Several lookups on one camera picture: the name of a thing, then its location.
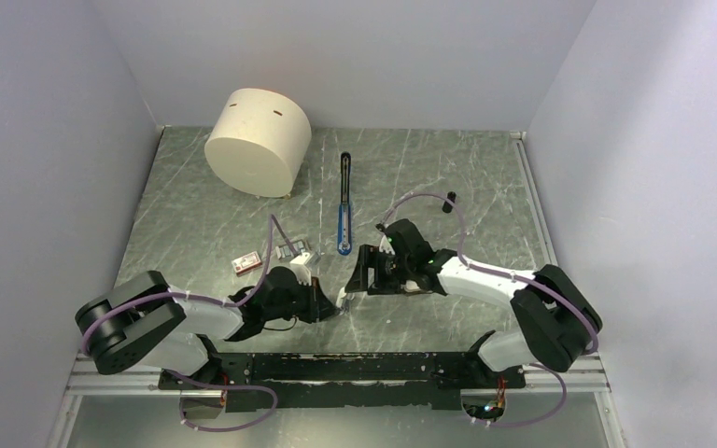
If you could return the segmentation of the silver staple strip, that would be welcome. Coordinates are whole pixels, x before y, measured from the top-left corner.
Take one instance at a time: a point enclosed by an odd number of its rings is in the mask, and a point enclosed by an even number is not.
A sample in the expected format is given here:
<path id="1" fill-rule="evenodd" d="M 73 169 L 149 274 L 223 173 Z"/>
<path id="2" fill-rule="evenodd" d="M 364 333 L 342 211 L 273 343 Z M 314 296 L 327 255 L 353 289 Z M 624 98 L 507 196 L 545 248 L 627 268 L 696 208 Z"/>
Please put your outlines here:
<path id="1" fill-rule="evenodd" d="M 335 306 L 341 314 L 345 314 L 349 311 L 353 299 L 355 299 L 355 294 L 347 292 L 345 288 L 342 287 L 337 294 Z"/>

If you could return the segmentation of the blue stapler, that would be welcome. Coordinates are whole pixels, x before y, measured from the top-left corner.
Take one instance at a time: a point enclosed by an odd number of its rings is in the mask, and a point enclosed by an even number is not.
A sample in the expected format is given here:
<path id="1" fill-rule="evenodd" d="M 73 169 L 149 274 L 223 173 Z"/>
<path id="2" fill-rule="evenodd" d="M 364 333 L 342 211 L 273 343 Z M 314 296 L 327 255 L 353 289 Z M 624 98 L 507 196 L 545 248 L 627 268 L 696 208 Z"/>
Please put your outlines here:
<path id="1" fill-rule="evenodd" d="M 351 155 L 343 152 L 340 157 L 340 203 L 338 218 L 337 251 L 340 255 L 347 256 L 352 251 L 352 210 L 350 201 L 350 173 Z"/>

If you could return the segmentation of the red white staple box sleeve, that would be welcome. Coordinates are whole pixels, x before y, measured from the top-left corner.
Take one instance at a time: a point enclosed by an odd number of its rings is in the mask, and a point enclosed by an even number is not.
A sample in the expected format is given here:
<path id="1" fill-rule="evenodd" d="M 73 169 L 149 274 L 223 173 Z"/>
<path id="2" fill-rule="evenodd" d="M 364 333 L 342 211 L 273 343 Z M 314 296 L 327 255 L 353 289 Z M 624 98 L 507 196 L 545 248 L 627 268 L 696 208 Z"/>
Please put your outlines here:
<path id="1" fill-rule="evenodd" d="M 245 273 L 251 272 L 262 266 L 262 259 L 257 251 L 246 253 L 231 261 L 233 272 L 240 276 Z"/>

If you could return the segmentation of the staple box tray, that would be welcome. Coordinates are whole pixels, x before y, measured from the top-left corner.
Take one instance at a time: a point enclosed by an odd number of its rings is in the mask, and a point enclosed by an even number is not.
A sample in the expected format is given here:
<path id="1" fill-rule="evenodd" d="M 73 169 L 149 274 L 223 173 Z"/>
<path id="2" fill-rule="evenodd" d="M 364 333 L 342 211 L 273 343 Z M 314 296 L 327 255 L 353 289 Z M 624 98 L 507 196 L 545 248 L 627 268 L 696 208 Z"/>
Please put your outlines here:
<path id="1" fill-rule="evenodd" d="M 310 251 L 310 245 L 305 239 L 292 240 L 289 245 L 283 243 L 274 249 L 276 258 L 280 261 L 293 259 L 302 252 Z"/>

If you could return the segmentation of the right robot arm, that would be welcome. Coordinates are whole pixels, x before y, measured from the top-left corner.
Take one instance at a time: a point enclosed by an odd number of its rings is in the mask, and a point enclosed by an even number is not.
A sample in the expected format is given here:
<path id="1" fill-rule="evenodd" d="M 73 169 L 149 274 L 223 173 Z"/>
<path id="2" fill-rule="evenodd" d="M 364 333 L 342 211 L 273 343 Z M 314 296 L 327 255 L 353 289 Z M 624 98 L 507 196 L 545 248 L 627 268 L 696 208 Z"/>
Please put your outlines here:
<path id="1" fill-rule="evenodd" d="M 512 311 L 514 329 L 491 330 L 471 348 L 469 379 L 491 385 L 502 371 L 538 363 L 567 371 L 581 355 L 596 349 L 603 323 L 567 274 L 553 264 L 517 273 L 477 263 L 455 250 L 435 250 L 407 218 L 383 229 L 380 245 L 362 245 L 354 271 L 338 293 L 344 308 L 357 293 L 460 296 Z"/>

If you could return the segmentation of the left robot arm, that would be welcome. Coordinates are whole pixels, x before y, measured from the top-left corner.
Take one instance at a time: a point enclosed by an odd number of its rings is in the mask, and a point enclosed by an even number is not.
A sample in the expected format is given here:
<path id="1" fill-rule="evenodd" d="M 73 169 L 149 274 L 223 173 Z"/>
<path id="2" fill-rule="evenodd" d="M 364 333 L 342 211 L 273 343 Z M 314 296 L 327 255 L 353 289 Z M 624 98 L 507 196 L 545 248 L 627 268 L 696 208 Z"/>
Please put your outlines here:
<path id="1" fill-rule="evenodd" d="M 298 280 L 287 267 L 272 268 L 257 286 L 225 299 L 171 287 L 158 271 L 147 271 L 86 303 L 74 320 L 82 350 L 103 375 L 135 365 L 176 371 L 207 388 L 221 374 L 214 341 L 241 342 L 276 319 L 307 324 L 337 315 L 317 278 Z"/>

